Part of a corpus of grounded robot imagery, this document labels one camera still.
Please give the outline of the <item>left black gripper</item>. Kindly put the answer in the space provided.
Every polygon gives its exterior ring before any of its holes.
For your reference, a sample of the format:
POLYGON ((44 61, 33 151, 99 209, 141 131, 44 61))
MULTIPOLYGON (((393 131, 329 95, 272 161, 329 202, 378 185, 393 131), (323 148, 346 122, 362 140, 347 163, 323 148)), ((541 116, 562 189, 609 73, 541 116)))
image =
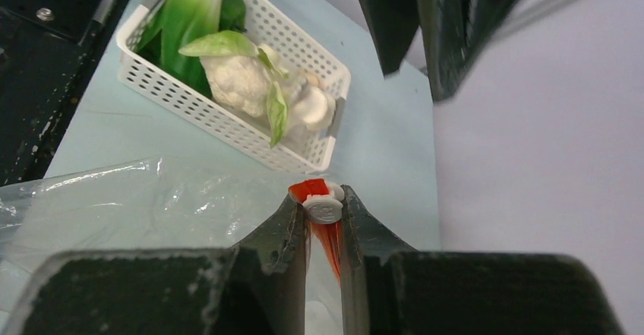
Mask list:
POLYGON ((358 0, 385 76, 422 35, 432 100, 453 98, 519 0, 358 0))

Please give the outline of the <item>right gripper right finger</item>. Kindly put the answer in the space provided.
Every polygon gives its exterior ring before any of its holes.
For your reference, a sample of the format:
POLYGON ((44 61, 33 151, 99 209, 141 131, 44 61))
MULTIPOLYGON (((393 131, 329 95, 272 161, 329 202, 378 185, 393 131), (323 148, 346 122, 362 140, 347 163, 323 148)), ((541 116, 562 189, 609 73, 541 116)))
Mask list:
POLYGON ((422 251, 344 187, 346 334, 622 334, 591 270, 567 254, 422 251))

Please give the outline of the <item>white cauliflower with green leaves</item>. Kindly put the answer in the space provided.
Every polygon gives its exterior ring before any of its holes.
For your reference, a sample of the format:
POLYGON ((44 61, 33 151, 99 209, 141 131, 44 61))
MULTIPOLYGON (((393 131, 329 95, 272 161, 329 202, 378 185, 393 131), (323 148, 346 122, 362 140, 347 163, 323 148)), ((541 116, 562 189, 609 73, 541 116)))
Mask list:
POLYGON ((256 119, 266 119, 270 147, 286 135, 288 109, 283 90, 288 80, 268 49, 246 35, 224 30, 195 39, 178 52, 196 57, 216 102, 256 119))

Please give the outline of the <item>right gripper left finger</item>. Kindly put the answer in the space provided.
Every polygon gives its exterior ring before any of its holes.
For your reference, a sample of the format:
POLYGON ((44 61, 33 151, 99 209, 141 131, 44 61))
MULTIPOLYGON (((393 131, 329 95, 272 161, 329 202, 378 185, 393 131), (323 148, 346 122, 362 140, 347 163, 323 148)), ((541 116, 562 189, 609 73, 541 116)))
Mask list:
POLYGON ((7 334, 302 334, 307 228, 285 198, 229 248, 67 251, 32 275, 7 334))

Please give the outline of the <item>clear zip top bag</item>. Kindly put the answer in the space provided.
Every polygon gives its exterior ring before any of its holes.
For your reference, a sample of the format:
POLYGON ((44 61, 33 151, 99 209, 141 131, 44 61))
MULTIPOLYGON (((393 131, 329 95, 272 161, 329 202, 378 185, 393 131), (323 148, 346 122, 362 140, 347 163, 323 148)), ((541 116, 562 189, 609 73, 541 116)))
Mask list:
POLYGON ((313 198, 290 187, 313 177, 287 172, 221 175, 203 165, 146 159, 1 189, 2 333, 32 275, 67 251, 229 248, 276 212, 285 198, 304 210, 307 228, 305 331, 343 333, 339 281, 322 248, 318 226, 336 223, 343 189, 323 179, 330 202, 314 216, 313 198))

